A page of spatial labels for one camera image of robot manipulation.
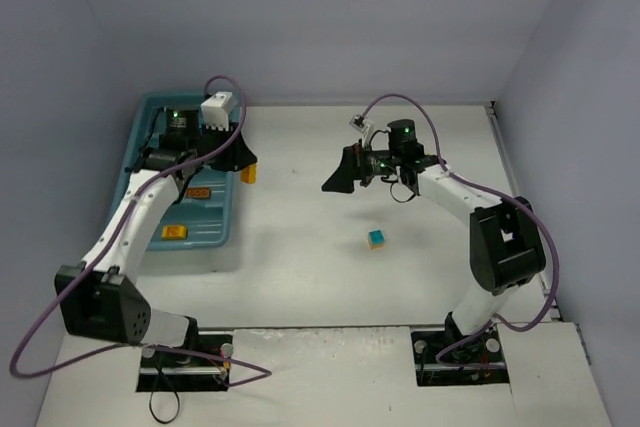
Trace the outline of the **blue yellow lego cube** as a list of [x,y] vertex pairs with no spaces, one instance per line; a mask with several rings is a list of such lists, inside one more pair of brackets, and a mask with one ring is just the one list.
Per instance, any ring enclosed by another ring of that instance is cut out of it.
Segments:
[[384,233],[381,230],[370,231],[367,234],[367,241],[369,248],[372,250],[382,248],[386,243]]

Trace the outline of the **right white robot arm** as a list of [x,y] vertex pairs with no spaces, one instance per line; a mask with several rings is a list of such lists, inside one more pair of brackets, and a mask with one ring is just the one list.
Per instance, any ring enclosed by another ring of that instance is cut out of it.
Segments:
[[428,154],[418,141],[410,119],[387,124],[388,147],[371,146],[378,131],[361,115],[350,121],[361,139],[342,150],[337,169],[324,182],[327,193],[352,194],[376,178],[407,187],[413,198],[424,197],[460,220],[469,229],[469,265],[473,281],[463,300],[447,315],[449,343],[484,329],[517,288],[529,283],[546,266],[536,223],[523,198],[511,203],[494,193],[457,180],[438,155]]

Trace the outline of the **long yellow lego brick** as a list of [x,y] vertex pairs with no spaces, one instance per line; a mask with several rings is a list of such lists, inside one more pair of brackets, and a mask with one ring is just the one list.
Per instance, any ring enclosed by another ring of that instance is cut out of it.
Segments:
[[245,184],[255,184],[257,182],[257,164],[245,167],[240,173],[240,180]]

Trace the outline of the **orange brown lego brick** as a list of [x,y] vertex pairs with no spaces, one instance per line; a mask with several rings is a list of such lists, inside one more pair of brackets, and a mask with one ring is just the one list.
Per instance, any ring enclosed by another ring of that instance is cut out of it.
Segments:
[[190,187],[186,191],[186,197],[196,200],[207,200],[211,198],[211,189],[208,187]]

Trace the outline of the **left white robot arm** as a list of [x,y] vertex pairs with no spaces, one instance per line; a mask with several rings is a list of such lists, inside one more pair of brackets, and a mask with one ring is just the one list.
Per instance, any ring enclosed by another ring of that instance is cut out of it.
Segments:
[[204,168],[238,172],[256,163],[232,107],[212,97],[197,108],[168,108],[157,145],[144,144],[125,193],[98,241],[54,279],[69,334],[131,346],[194,348],[196,319],[154,309],[136,286],[148,244],[166,211]]

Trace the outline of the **yellow striped lego piece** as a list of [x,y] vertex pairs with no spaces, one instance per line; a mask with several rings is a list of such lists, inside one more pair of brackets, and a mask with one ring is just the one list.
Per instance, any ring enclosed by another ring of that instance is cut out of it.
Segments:
[[163,241],[182,241],[188,237],[188,227],[182,224],[170,224],[162,227],[161,239]]

